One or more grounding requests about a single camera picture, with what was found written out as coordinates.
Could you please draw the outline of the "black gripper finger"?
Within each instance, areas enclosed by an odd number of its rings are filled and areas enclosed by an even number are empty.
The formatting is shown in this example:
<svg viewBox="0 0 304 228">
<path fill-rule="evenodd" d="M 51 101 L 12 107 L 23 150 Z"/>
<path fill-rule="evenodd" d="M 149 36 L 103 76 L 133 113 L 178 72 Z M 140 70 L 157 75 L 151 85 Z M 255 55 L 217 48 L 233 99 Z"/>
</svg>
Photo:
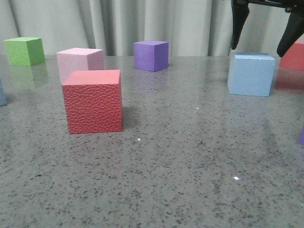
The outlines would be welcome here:
<svg viewBox="0 0 304 228">
<path fill-rule="evenodd" d="M 277 54 L 283 57 L 289 48 L 304 33 L 304 12 L 292 11 L 290 13 L 287 26 L 277 47 Z"/>
<path fill-rule="evenodd" d="M 231 49 L 235 50 L 239 43 L 240 35 L 246 19 L 249 15 L 249 1 L 248 0 L 232 0 L 232 18 L 233 18 L 233 32 L 231 40 Z"/>
</svg>

